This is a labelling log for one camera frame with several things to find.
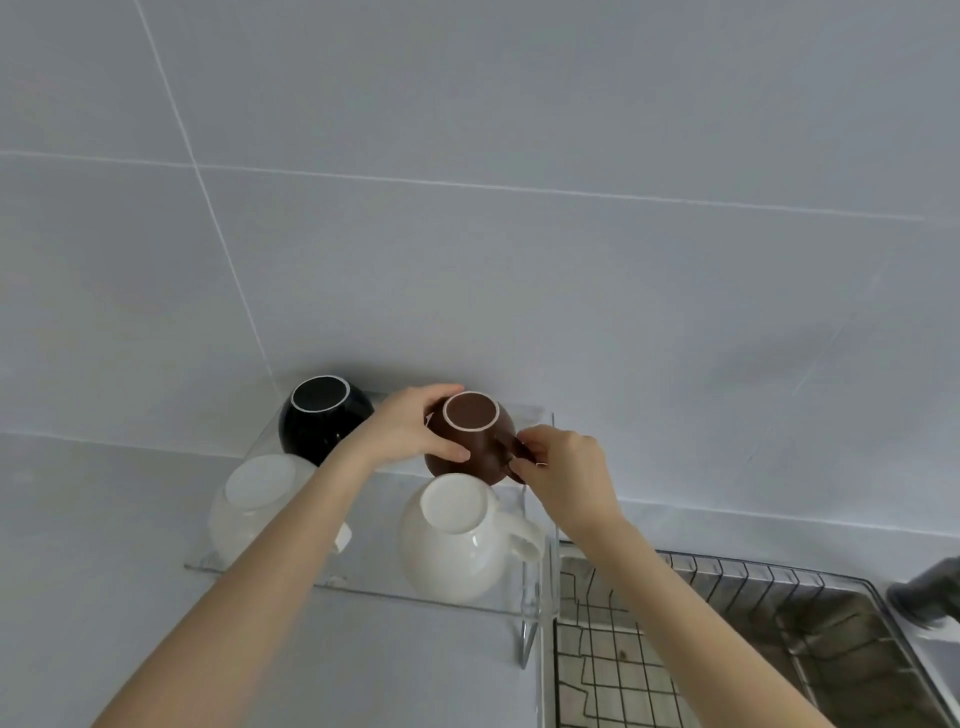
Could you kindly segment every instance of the cup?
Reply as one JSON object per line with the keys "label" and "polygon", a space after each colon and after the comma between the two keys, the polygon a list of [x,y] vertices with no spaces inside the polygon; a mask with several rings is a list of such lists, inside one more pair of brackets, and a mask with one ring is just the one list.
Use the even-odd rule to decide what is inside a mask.
{"label": "cup", "polygon": [[367,395],[346,379],[313,376],[297,385],[280,410],[280,445],[284,452],[320,465],[372,414]]}
{"label": "cup", "polygon": [[398,530],[400,568],[418,595],[462,604],[492,587],[509,559],[538,562],[545,535],[503,510],[487,483],[449,473],[417,490]]}
{"label": "cup", "polygon": [[446,440],[470,451],[470,459],[454,463],[426,455],[427,469],[434,475],[466,473],[493,485],[510,477],[522,483],[510,467],[513,457],[537,462],[534,454],[516,437],[514,421],[507,410],[482,392],[461,392],[436,402],[427,412],[427,427]]}
{"label": "cup", "polygon": [[[296,455],[260,455],[233,471],[217,491],[207,522],[210,541],[225,566],[236,561],[316,470]],[[346,548],[351,536],[344,523],[332,552]]]}

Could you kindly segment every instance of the countertop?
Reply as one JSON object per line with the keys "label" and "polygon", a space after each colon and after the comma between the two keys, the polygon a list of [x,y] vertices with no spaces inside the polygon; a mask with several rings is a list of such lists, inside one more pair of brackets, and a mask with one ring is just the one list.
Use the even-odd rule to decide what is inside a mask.
{"label": "countertop", "polygon": [[[236,465],[0,435],[0,724],[92,721],[209,587],[181,563]],[[935,534],[624,510],[660,548],[849,573],[880,589],[960,552],[960,539]],[[314,594],[248,724],[536,726],[537,674],[517,666],[515,630],[473,613]],[[911,639],[933,655],[916,631]]]}

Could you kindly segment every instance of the brown mug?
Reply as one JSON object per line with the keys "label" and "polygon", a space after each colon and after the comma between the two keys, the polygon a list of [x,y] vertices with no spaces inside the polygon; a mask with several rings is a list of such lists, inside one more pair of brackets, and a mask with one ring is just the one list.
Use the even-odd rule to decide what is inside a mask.
{"label": "brown mug", "polygon": [[514,421],[507,410],[480,392],[461,392],[436,402],[426,413],[426,426],[470,451],[470,459],[465,463],[426,455],[426,467],[437,477],[466,473],[493,485],[508,475],[523,483],[510,469],[512,456],[537,462],[534,453],[517,439]]}

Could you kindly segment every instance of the grout line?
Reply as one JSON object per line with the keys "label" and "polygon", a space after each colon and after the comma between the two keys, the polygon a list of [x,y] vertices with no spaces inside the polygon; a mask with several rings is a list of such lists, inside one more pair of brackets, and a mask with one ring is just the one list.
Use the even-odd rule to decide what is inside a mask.
{"label": "grout line", "polygon": [[278,397],[281,397],[282,395],[280,394],[280,389],[276,385],[276,379],[274,378],[274,372],[270,368],[270,361],[267,359],[267,351],[263,348],[263,342],[260,341],[260,334],[256,330],[256,324],[253,322],[253,314],[250,311],[250,305],[247,303],[247,297],[244,296],[243,288],[240,285],[240,279],[237,276],[236,268],[233,267],[233,259],[230,257],[227,239],[224,238],[224,233],[220,229],[220,222],[217,220],[217,214],[213,210],[213,203],[210,201],[210,195],[206,191],[204,177],[201,175],[200,167],[197,165],[197,159],[193,155],[193,147],[190,145],[190,137],[187,135],[186,127],[183,124],[183,120],[180,118],[180,111],[177,109],[177,102],[174,100],[173,89],[170,87],[170,82],[167,81],[167,74],[163,70],[163,63],[160,62],[160,54],[156,49],[154,34],[150,32],[150,26],[147,24],[147,15],[143,12],[143,8],[140,5],[140,0],[133,0],[133,4],[136,5],[136,11],[140,13],[140,21],[143,23],[143,30],[147,34],[147,40],[150,43],[150,49],[154,52],[156,69],[160,72],[160,79],[163,81],[163,87],[166,88],[167,98],[170,99],[170,106],[174,110],[174,117],[177,119],[177,125],[180,127],[180,133],[183,134],[183,144],[186,146],[187,155],[190,156],[190,163],[193,165],[193,170],[197,175],[197,182],[200,183],[200,189],[204,194],[204,199],[206,200],[206,207],[210,211],[210,219],[213,221],[213,227],[217,231],[217,237],[220,238],[220,245],[224,249],[224,255],[227,257],[227,265],[229,266],[230,272],[233,274],[233,282],[236,283],[237,292],[240,294],[240,301],[243,303],[244,310],[247,311],[247,319],[250,321],[250,328],[253,331],[253,338],[256,339],[256,345],[260,348],[260,355],[263,356],[263,365],[267,368],[267,376],[270,378],[270,383],[274,386],[274,392],[276,392]]}
{"label": "grout line", "polygon": [[657,197],[653,195],[626,195],[610,192],[584,192],[573,189],[553,189],[550,187],[524,187],[511,184],[482,184],[479,182],[449,182],[443,180],[411,180],[403,177],[380,177],[374,175],[346,175],[333,172],[307,172],[304,170],[269,169],[234,164],[200,164],[201,169],[225,172],[253,172],[271,175],[293,175],[295,177],[320,177],[331,180],[356,180],[360,182],[402,182],[435,187],[461,187],[464,189],[486,189],[499,192],[526,192],[538,195],[565,195],[566,197],[587,197],[600,200],[626,200],[631,202],[663,203],[667,205],[692,205],[703,207],[730,207],[733,209],[767,210],[774,212],[798,212],[811,215],[831,215],[834,217],[852,217],[867,220],[892,220],[904,223],[925,223],[925,215],[901,215],[893,212],[859,212],[857,210],[830,209],[828,207],[794,207],[790,205],[760,205],[752,203],[729,203],[716,200],[691,200],[685,197]]}
{"label": "grout line", "polygon": [[84,157],[83,155],[62,155],[51,152],[28,152],[19,149],[0,149],[0,157],[41,159],[70,159],[72,161],[95,161],[107,164],[142,164],[152,167],[175,167],[177,169],[192,169],[193,164],[188,161],[157,161],[154,159],[122,159],[115,157]]}
{"label": "grout line", "polygon": [[836,331],[833,332],[833,334],[830,336],[827,343],[821,349],[820,353],[817,354],[817,358],[814,359],[813,363],[811,363],[810,366],[806,368],[806,372],[804,372],[804,376],[801,378],[797,386],[794,387],[793,392],[791,392],[790,395],[784,401],[783,405],[780,408],[780,412],[782,412],[782,415],[778,413],[771,416],[770,422],[763,429],[763,432],[756,439],[756,442],[754,442],[754,446],[750,449],[750,454],[747,455],[747,459],[744,461],[743,466],[740,468],[739,471],[737,471],[736,475],[731,480],[730,482],[731,487],[736,487],[740,483],[740,481],[743,479],[743,476],[747,471],[747,467],[750,465],[750,461],[753,460],[754,455],[756,455],[756,451],[760,448],[761,445],[767,442],[768,438],[770,437],[770,433],[773,431],[774,427],[777,426],[777,423],[783,422],[784,420],[790,417],[790,412],[789,412],[790,404],[793,402],[794,398],[796,398],[797,393],[800,392],[800,390],[806,384],[807,380],[810,379],[810,377],[813,376],[814,372],[816,372],[817,369],[820,367],[820,363],[824,360],[824,357],[827,356],[827,354],[829,353],[830,347],[833,346],[833,342],[836,341],[837,337],[841,333],[843,333],[843,331],[845,331],[847,327],[850,325],[850,323],[856,318],[857,313],[863,307],[863,305],[868,303],[870,299],[874,296],[874,293],[876,292],[877,288],[880,285],[880,281],[883,279],[884,274],[887,272],[887,268],[890,267],[890,262],[893,260],[894,255],[896,254],[896,251],[897,251],[897,245],[892,244],[890,246],[890,250],[887,251],[886,255],[880,261],[880,265],[877,267],[876,272],[871,276],[870,281],[867,283],[866,289],[858,297],[856,297],[856,299],[854,299],[850,314],[847,316],[846,319],[844,319],[844,322],[839,327],[837,327]]}
{"label": "grout line", "polygon": [[[159,64],[159,55],[156,56],[157,64]],[[166,83],[166,76],[160,69],[161,76],[163,76],[164,84],[170,95],[170,102],[174,104],[173,95],[169,91],[169,84]],[[50,159],[73,159],[76,161],[95,161],[103,163],[112,163],[112,164],[142,164],[147,166],[158,166],[158,167],[175,167],[179,169],[196,169],[198,175],[204,169],[214,170],[214,171],[223,171],[223,172],[251,172],[254,174],[267,174],[267,175],[289,175],[293,177],[317,177],[321,179],[329,180],[353,180],[357,182],[400,182],[403,184],[419,184],[423,186],[430,187],[455,187],[461,189],[482,189],[490,190],[494,192],[519,192],[526,194],[534,195],[562,195],[565,197],[584,197],[595,200],[622,200],[626,202],[643,202],[643,203],[660,203],[662,205],[690,205],[690,206],[699,206],[699,207],[719,207],[719,208],[730,208],[730,209],[746,209],[746,210],[758,210],[758,211],[768,211],[768,212],[793,212],[798,214],[806,215],[822,215],[829,217],[845,217],[853,218],[860,220],[887,220],[892,222],[901,222],[901,223],[930,223],[930,224],[946,224],[950,227],[953,227],[958,223],[957,220],[953,218],[937,218],[929,217],[926,215],[906,215],[898,214],[894,212],[862,212],[858,210],[847,210],[847,209],[832,209],[830,207],[797,207],[791,205],[761,205],[754,203],[731,203],[731,202],[720,202],[718,200],[693,200],[686,197],[658,197],[656,195],[628,195],[628,194],[618,194],[614,192],[586,192],[581,190],[573,189],[553,189],[550,187],[524,187],[511,184],[484,184],[480,182],[449,182],[444,180],[413,180],[403,177],[382,177],[376,175],[347,175],[339,174],[334,172],[308,172],[305,170],[294,170],[294,169],[271,169],[268,167],[249,167],[237,164],[209,164],[209,163],[199,163],[193,157],[192,148],[189,146],[189,141],[186,137],[186,131],[180,120],[180,113],[174,106],[174,114],[177,117],[178,125],[180,130],[184,135],[184,142],[187,145],[188,152],[190,153],[191,161],[182,162],[182,161],[156,161],[152,159],[123,159],[123,158],[113,158],[113,157],[85,157],[83,155],[62,155],[62,154],[52,154],[49,152],[29,152],[23,150],[4,150],[0,149],[0,158],[1,157],[21,157],[21,158],[50,158]]]}

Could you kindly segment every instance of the stainless steel sink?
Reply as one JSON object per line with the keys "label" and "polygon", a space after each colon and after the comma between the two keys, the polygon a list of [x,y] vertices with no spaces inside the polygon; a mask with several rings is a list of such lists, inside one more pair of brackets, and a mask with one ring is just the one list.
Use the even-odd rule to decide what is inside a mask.
{"label": "stainless steel sink", "polygon": [[[957,728],[869,583],[661,556],[837,728]],[[562,547],[560,593],[558,725],[699,728],[642,629],[572,546]]]}

